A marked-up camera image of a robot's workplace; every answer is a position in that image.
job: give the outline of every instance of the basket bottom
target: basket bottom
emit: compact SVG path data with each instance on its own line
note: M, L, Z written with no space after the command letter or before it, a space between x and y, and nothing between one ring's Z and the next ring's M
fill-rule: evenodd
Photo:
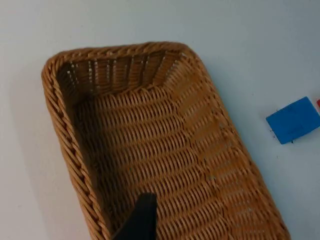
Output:
M158 201L158 239L276 237L248 173L236 168L241 150L222 130L197 138L165 86L96 96L74 111L113 232L129 217L138 196L151 192ZM195 144L201 141L215 154L206 157Z

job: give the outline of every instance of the wicker basket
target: wicker basket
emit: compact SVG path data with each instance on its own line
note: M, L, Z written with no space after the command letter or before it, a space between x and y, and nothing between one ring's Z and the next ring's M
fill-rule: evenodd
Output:
M149 42L61 52L42 82L90 235L111 239L140 193L157 238L290 239L203 63Z

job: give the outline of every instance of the blue cube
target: blue cube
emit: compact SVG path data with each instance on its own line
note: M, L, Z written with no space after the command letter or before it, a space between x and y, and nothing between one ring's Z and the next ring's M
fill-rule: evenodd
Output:
M266 118L281 144L297 139L320 126L320 116L304 97Z

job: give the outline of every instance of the white table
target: white table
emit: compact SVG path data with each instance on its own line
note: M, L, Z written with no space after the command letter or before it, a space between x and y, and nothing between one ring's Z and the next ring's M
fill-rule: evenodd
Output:
M292 239L320 239L320 130L280 145L265 117L320 97L318 0L2 0L0 239L86 240L40 72L67 49L179 41L202 58Z

